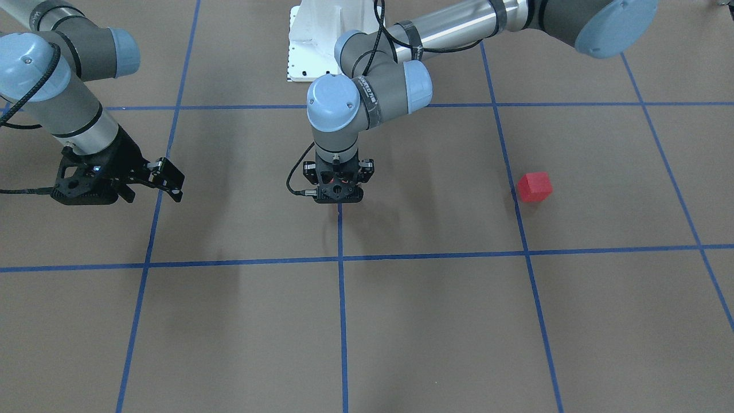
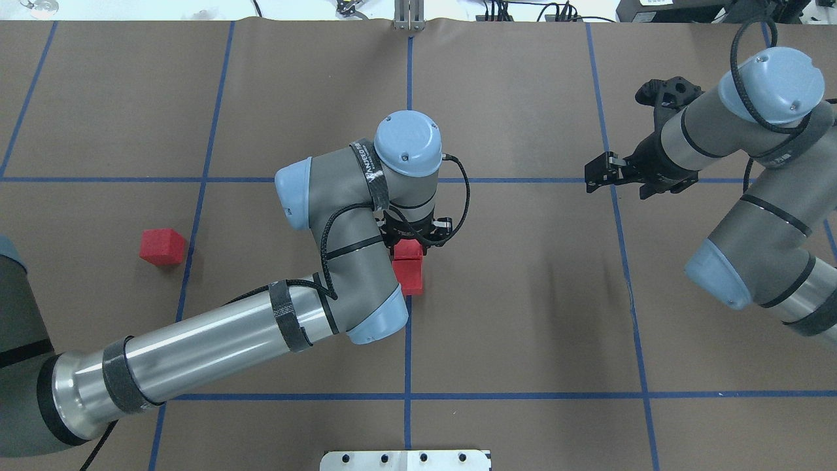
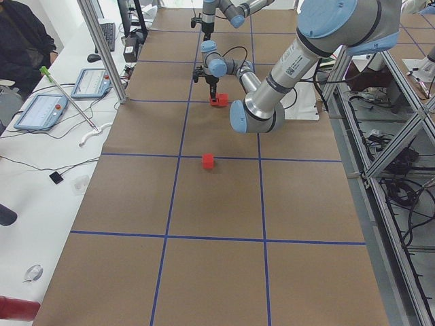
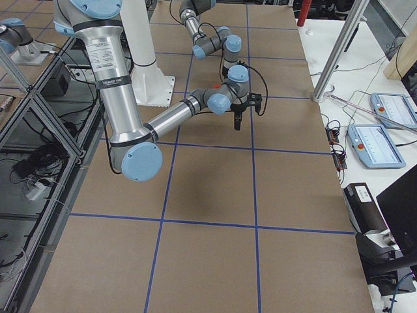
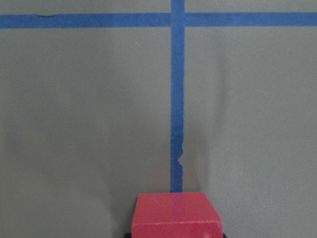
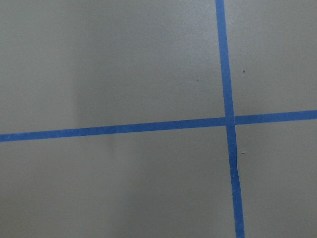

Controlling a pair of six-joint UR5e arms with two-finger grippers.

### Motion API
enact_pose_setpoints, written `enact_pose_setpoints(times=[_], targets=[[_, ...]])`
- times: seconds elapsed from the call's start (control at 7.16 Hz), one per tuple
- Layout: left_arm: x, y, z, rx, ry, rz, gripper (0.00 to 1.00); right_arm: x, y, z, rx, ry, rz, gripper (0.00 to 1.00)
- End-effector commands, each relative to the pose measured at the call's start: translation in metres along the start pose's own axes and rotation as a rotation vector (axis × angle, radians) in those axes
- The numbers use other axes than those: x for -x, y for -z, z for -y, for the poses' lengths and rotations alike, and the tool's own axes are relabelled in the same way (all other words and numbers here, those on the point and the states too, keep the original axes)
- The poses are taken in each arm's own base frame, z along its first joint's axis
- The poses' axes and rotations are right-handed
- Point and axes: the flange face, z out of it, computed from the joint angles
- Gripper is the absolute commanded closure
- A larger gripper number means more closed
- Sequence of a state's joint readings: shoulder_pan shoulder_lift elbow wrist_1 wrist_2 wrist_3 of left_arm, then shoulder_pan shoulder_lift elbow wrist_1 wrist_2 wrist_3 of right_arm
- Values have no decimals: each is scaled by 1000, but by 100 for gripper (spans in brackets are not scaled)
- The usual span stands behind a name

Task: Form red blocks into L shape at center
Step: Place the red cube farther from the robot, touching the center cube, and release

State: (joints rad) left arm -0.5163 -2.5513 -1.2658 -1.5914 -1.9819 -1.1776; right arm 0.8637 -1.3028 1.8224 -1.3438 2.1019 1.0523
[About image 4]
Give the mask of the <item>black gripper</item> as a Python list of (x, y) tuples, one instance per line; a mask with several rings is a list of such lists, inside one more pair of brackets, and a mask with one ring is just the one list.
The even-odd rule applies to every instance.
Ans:
[(249, 106), (249, 102), (245, 101), (241, 104), (232, 104), (230, 110), (234, 113), (234, 129), (240, 130), (242, 123), (242, 113)]

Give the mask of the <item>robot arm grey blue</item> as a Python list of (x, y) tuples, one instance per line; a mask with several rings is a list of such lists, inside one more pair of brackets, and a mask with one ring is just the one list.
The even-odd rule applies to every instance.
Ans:
[(229, 28), (219, 27), (207, 37), (198, 16), (214, 1), (183, 1), (179, 18), (201, 59), (223, 51), (223, 82), (217, 88), (196, 89), (147, 123), (140, 104), (157, 105), (173, 88), (173, 78), (156, 64), (149, 18), (142, 1), (55, 1), (57, 32), (83, 41), (113, 134), (109, 161), (126, 178), (136, 182), (153, 178), (163, 156), (157, 141), (201, 110), (221, 115), (233, 112), (240, 122), (251, 105), (249, 74), (239, 63), (242, 41)]
[(239, 62), (242, 39), (226, 26), (215, 27), (208, 22), (199, 21), (198, 17), (215, 5), (216, 1), (182, 1), (179, 18), (192, 40), (192, 52), (197, 59), (221, 51), (221, 75), (226, 78), (229, 69)]

